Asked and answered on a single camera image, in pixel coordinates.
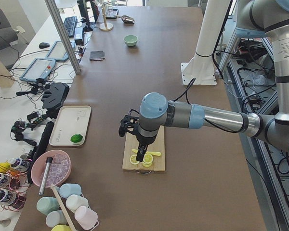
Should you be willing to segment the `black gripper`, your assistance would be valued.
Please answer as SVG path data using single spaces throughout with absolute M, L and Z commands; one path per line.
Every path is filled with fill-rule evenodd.
M 136 154 L 136 161 L 139 161 L 139 162 L 143 161 L 148 145 L 151 145 L 155 141 L 156 137 L 157 137 L 156 135 L 153 137 L 145 137 L 141 134 L 136 135 L 136 138 L 139 142 L 137 154 Z

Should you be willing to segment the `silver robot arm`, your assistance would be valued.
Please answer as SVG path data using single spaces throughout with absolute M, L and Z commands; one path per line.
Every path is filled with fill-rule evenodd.
M 262 31 L 272 40 L 278 113 L 231 112 L 168 101 L 159 93 L 149 93 L 142 99 L 136 122 L 137 161 L 143 160 L 160 126 L 188 129 L 213 126 L 231 133 L 245 133 L 289 153 L 289 0 L 241 1 L 237 26 Z

